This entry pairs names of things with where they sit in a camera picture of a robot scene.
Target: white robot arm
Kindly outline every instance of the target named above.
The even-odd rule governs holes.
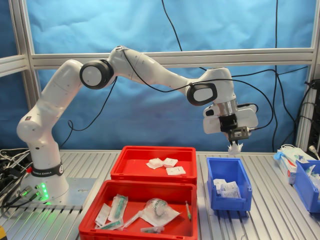
[[[56,71],[35,106],[17,126],[17,134],[27,143],[33,161],[31,175],[23,179],[21,189],[28,186],[37,189],[40,197],[35,202],[58,198],[68,190],[52,127],[83,85],[101,89],[112,84],[117,76],[141,84],[180,88],[179,91],[195,106],[213,102],[203,112],[204,131],[207,134],[224,132],[231,145],[234,142],[238,144],[239,139],[248,138],[248,128],[258,125],[255,107],[238,107],[227,68],[208,69],[198,79],[186,78],[165,69],[145,54],[124,46],[116,47],[108,59],[84,65],[68,60]]]

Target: red plastic bin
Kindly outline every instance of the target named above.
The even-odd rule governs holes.
[[[168,175],[166,168],[149,168],[150,159],[177,159],[185,174]],[[171,146],[125,146],[111,170],[112,180],[130,180],[157,183],[185,183],[197,185],[196,149]]]
[[[170,207],[181,214],[165,225],[160,234],[141,232],[141,228],[152,227],[142,218],[134,221],[127,228],[128,231],[95,229],[95,219],[101,207],[104,203],[111,206],[113,197],[117,194],[128,196],[124,222],[143,210],[147,201],[153,198],[167,201]],[[185,201],[189,203],[191,221],[188,219]],[[184,183],[107,180],[80,223],[79,235],[81,240],[197,240],[196,186]]]

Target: metal table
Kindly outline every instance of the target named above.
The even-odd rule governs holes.
[[[66,176],[97,178],[83,210],[48,205],[10,208],[0,217],[9,240],[80,239],[78,226],[120,151],[63,150]],[[270,153],[243,153],[241,158],[252,185],[248,217],[238,212],[210,209],[206,157],[229,157],[225,152],[197,152],[197,207],[199,240],[320,240],[320,214],[309,214],[295,189],[286,183]]]

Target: plastic bin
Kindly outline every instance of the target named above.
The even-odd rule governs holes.
[[[166,168],[149,168],[150,159],[178,159],[186,174],[169,176]],[[196,149],[193,147],[125,146],[111,170],[112,180],[130,180],[158,183],[185,183],[197,185]]]
[[[239,158],[207,157],[208,191],[213,210],[250,211],[252,187]],[[242,198],[226,198],[217,196],[214,179],[225,179],[227,183],[235,181]]]
[[[305,208],[310,213],[320,213],[320,201],[318,200],[319,191],[306,174],[306,169],[312,165],[315,165],[313,172],[320,173],[320,161],[308,161],[309,163],[300,163],[299,161],[296,161],[294,187],[299,194]]]
[[[165,225],[161,234],[140,232],[141,228],[152,227],[142,218],[133,222],[128,231],[95,229],[95,219],[102,205],[106,203],[111,206],[117,194],[128,196],[124,222],[143,210],[147,201],[153,198],[167,201],[170,207],[181,214]],[[185,201],[189,203],[191,221]],[[107,180],[79,225],[79,234],[81,240],[196,240],[197,217],[197,190],[193,184]]]

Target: green led light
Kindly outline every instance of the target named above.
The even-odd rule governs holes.
[[[49,198],[49,195],[48,195],[48,192],[47,192],[46,185],[44,183],[41,183],[41,186],[42,186],[43,194],[45,196],[45,198],[42,199],[42,200],[45,201],[45,200],[47,200]]]

